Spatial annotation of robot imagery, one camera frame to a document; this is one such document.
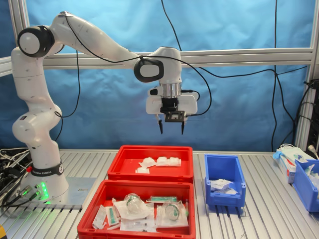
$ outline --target sterile packaging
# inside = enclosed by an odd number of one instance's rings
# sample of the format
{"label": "sterile packaging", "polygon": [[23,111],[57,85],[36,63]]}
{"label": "sterile packaging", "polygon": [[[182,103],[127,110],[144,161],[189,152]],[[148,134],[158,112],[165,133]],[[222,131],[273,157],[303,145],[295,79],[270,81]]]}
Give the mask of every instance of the sterile packaging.
{"label": "sterile packaging", "polygon": [[312,171],[312,169],[313,169],[314,166],[315,166],[315,165],[312,164],[312,165],[310,165],[308,168],[305,169],[305,173],[306,173],[306,175],[307,175],[308,177],[309,177],[309,175],[310,175],[310,173],[311,173],[311,171]]}
{"label": "sterile packaging", "polygon": [[105,217],[107,215],[107,210],[105,207],[103,207],[102,205],[100,205],[100,208],[94,218],[94,221],[92,223],[92,227],[95,229],[100,229],[102,230],[105,226]]}
{"label": "sterile packaging", "polygon": [[157,197],[151,196],[148,200],[148,203],[167,203],[167,202],[177,202],[177,197]]}
{"label": "sterile packaging", "polygon": [[295,160],[299,161],[300,163],[307,163],[307,160],[314,159],[310,155],[303,152],[298,147],[291,147],[289,145],[281,146],[281,152],[285,155],[287,159],[291,162],[295,162]]}
{"label": "sterile packaging", "polygon": [[232,184],[232,182],[225,179],[211,180],[210,190],[211,191],[225,190],[226,188],[229,187],[230,184]]}
{"label": "sterile packaging", "polygon": [[129,194],[123,201],[114,202],[113,205],[119,211],[121,219],[142,219],[151,213],[145,203],[135,194]]}
{"label": "sterile packaging", "polygon": [[223,193],[223,194],[235,195],[238,192],[235,189],[228,187],[228,188],[223,189],[223,190],[214,191],[214,193]]}
{"label": "sterile packaging", "polygon": [[154,203],[148,203],[146,204],[146,206],[151,211],[151,213],[146,218],[135,220],[122,219],[120,230],[130,232],[156,233]]}
{"label": "sterile packaging", "polygon": [[148,168],[138,168],[137,170],[135,170],[135,173],[147,173],[149,174],[150,173],[150,170]]}
{"label": "sterile packaging", "polygon": [[155,224],[158,228],[188,227],[186,208],[178,203],[164,203],[157,206]]}
{"label": "sterile packaging", "polygon": [[109,227],[119,223],[119,219],[116,217],[114,207],[106,207],[106,217],[108,219]]}
{"label": "sterile packaging", "polygon": [[181,159],[171,157],[167,159],[166,157],[159,157],[156,166],[173,166],[173,167],[180,167],[181,166]]}
{"label": "sterile packaging", "polygon": [[292,163],[290,160],[288,160],[278,149],[273,158],[278,163],[279,168],[285,176],[287,183],[294,183],[296,173],[295,162]]}
{"label": "sterile packaging", "polygon": [[151,157],[145,158],[142,163],[139,163],[142,168],[149,168],[156,165],[156,162]]}

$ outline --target connector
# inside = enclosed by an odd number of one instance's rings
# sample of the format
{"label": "connector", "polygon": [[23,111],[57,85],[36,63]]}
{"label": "connector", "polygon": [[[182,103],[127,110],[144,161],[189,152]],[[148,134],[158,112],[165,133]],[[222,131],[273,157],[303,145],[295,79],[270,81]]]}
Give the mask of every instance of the connector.
{"label": "connector", "polygon": [[30,186],[26,186],[26,188],[23,189],[23,190],[19,193],[19,195],[20,195],[21,197],[25,197],[31,190],[32,190],[32,188],[31,188]]}
{"label": "connector", "polygon": [[36,196],[38,196],[40,194],[40,191],[36,191],[31,197],[30,197],[30,201],[33,200],[34,198],[36,198]]}
{"label": "connector", "polygon": [[312,152],[312,153],[317,157],[317,159],[319,159],[318,154],[317,154],[317,152],[316,152],[316,149],[315,149],[315,147],[314,147],[313,145],[309,145],[309,146],[308,146],[308,150],[309,150],[310,152]]}

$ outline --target plastic pouch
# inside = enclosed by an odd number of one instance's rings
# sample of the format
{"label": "plastic pouch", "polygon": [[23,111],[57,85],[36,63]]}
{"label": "plastic pouch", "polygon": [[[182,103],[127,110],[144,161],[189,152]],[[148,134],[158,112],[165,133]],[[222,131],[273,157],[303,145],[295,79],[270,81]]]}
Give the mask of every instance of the plastic pouch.
{"label": "plastic pouch", "polygon": [[123,201],[114,202],[122,219],[134,220],[147,217],[151,211],[136,194],[129,194]]}
{"label": "plastic pouch", "polygon": [[183,203],[164,203],[157,207],[155,224],[158,228],[188,227],[186,208]]}

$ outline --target green led light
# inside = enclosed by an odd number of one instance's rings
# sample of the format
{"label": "green led light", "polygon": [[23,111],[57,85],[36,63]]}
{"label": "green led light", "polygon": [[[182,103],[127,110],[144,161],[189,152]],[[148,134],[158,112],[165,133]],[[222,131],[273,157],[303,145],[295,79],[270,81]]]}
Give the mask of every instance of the green led light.
{"label": "green led light", "polygon": [[41,182],[41,186],[42,186],[42,190],[43,190],[43,194],[44,194],[44,197],[42,197],[42,200],[46,200],[49,198],[49,194],[48,194],[47,189],[45,187],[45,183]]}

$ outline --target red plastic bin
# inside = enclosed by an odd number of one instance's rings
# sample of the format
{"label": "red plastic bin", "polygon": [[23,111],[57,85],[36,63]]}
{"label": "red plastic bin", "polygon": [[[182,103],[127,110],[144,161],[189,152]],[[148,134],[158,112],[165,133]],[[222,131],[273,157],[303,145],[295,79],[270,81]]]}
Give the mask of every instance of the red plastic bin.
{"label": "red plastic bin", "polygon": [[[188,199],[189,226],[182,228],[160,228],[157,229],[158,233],[126,232],[120,231],[120,229],[107,230],[107,224],[102,230],[96,230],[92,227],[92,222],[100,205],[111,206],[112,198],[115,198],[116,200],[123,200],[129,193],[136,193],[143,201],[148,199],[150,196],[177,196],[177,199],[182,200],[183,203],[185,203],[185,200]],[[196,224],[193,185],[190,183],[176,182],[105,180],[100,184],[96,191],[77,227],[77,230],[79,239],[195,239]]]}
{"label": "red plastic bin", "polygon": [[[178,157],[181,167],[150,167],[149,174],[137,174],[135,170],[140,167],[143,159],[151,157],[155,161],[164,156]],[[133,146],[123,145],[115,156],[109,170],[109,179],[161,181],[161,182],[189,182],[193,183],[193,149],[191,147],[177,146]]]}

